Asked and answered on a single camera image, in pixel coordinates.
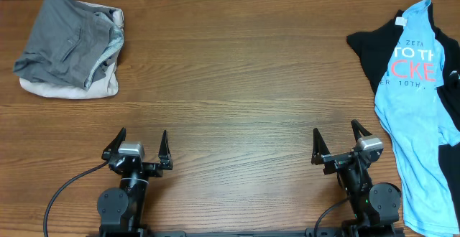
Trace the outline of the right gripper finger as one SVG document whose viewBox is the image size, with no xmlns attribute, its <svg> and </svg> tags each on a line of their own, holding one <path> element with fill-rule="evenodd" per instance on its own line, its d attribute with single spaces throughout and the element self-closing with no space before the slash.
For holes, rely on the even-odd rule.
<svg viewBox="0 0 460 237">
<path fill-rule="evenodd" d="M 363 136 L 371 136 L 372 134 L 367 131 L 356 119 L 351 121 L 351 127 L 353 130 L 355 141 L 362 138 Z"/>
<path fill-rule="evenodd" d="M 321 136 L 318 128 L 313 130 L 313 153 L 311 158 L 311 164 L 324 164 L 326 160 L 330 157 L 330 151 L 326 146 L 323 137 Z"/>
</svg>

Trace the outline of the light blue printed t-shirt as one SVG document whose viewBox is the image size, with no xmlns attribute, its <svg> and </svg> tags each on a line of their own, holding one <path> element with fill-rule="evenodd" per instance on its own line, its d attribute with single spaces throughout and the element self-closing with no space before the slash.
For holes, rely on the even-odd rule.
<svg viewBox="0 0 460 237">
<path fill-rule="evenodd" d="M 431 0 L 422 0 L 395 17 L 397 40 L 374 103 L 392 141 L 405 225 L 424 236 L 453 236 L 459 224 L 439 148 L 458 144 L 459 130 L 437 92 L 444 84 L 446 58 L 432 7 Z"/>
</svg>

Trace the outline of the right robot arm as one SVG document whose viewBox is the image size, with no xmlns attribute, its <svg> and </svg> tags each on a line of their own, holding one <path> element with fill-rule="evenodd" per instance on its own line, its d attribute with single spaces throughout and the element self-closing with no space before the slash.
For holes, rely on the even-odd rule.
<svg viewBox="0 0 460 237">
<path fill-rule="evenodd" d="M 356 119 L 351 121 L 356 145 L 348 152 L 332 155 L 318 129 L 313 130 L 311 163 L 323 165 L 325 175 L 335 174 L 346 197 L 323 212 L 308 236 L 403 237 L 399 221 L 402 191 L 392 183 L 374 184 L 368 169 L 383 150 L 383 142 L 367 131 Z M 354 218 L 338 228 L 322 228 L 321 221 L 335 208 L 349 203 Z"/>
</svg>

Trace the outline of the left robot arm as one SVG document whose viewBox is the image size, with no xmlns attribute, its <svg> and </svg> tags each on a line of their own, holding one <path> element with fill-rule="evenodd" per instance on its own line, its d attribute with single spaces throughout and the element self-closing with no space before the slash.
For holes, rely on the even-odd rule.
<svg viewBox="0 0 460 237">
<path fill-rule="evenodd" d="M 127 141 L 126 132 L 121 129 L 101 155 L 121 179 L 118 187 L 109 188 L 98 197 L 100 236 L 152 236 L 150 227 L 142 223 L 149 179 L 162 177 L 165 170 L 173 169 L 166 131 L 162 133 L 158 162 L 144 161 L 143 144 Z"/>
</svg>

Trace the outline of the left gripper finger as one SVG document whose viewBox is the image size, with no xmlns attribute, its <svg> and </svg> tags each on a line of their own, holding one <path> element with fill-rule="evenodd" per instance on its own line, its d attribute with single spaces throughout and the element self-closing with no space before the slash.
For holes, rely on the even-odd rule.
<svg viewBox="0 0 460 237">
<path fill-rule="evenodd" d="M 102 160 L 110 160 L 110 158 L 118 153 L 118 149 L 121 143 L 126 139 L 127 130 L 123 127 L 112 142 L 103 150 L 101 158 Z"/>
<path fill-rule="evenodd" d="M 158 152 L 158 157 L 160 159 L 161 169 L 166 169 L 166 170 L 173 169 L 173 159 L 170 153 L 166 130 L 164 130 L 162 134 L 162 141 L 160 144 L 160 150 Z"/>
</svg>

